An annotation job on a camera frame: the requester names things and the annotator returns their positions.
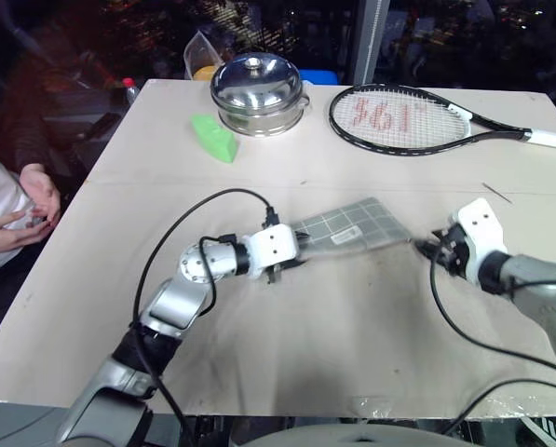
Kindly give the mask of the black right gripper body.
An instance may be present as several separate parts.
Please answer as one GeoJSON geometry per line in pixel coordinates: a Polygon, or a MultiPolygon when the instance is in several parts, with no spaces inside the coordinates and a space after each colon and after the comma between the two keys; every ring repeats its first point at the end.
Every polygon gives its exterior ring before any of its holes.
{"type": "Polygon", "coordinates": [[[453,223],[446,229],[434,230],[432,234],[440,242],[437,251],[446,254],[446,267],[443,268],[452,276],[464,278],[469,249],[463,227],[459,223],[453,223]]]}

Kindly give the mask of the person's left hand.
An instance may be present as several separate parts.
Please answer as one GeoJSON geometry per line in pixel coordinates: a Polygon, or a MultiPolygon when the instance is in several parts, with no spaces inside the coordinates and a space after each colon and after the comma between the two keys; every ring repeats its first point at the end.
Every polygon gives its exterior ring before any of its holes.
{"type": "Polygon", "coordinates": [[[55,227],[61,217],[61,195],[41,164],[26,165],[20,172],[20,185],[33,201],[31,214],[55,227]]]}

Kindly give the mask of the person's right hand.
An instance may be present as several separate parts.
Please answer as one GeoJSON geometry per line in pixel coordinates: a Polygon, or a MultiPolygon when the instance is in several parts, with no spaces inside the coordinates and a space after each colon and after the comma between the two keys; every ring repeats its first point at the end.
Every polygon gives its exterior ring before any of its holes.
{"type": "Polygon", "coordinates": [[[20,210],[0,217],[0,252],[13,251],[40,242],[55,228],[47,221],[22,229],[7,228],[8,224],[12,224],[24,216],[25,212],[20,210]]]}

